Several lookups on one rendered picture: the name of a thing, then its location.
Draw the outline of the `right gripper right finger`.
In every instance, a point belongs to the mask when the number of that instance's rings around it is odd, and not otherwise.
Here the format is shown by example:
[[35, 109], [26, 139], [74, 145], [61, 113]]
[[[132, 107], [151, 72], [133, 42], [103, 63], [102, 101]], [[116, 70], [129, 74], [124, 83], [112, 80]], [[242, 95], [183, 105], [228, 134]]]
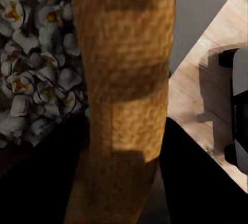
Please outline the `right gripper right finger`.
[[159, 162], [172, 224], [248, 224], [248, 193], [170, 117]]

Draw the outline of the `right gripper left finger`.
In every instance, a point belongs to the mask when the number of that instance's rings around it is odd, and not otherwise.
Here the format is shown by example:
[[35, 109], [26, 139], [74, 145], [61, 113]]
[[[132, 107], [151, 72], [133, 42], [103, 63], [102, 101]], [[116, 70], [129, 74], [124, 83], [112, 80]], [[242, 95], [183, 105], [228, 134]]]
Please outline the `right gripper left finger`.
[[85, 134], [82, 113], [56, 125], [0, 177], [0, 224], [63, 224]]

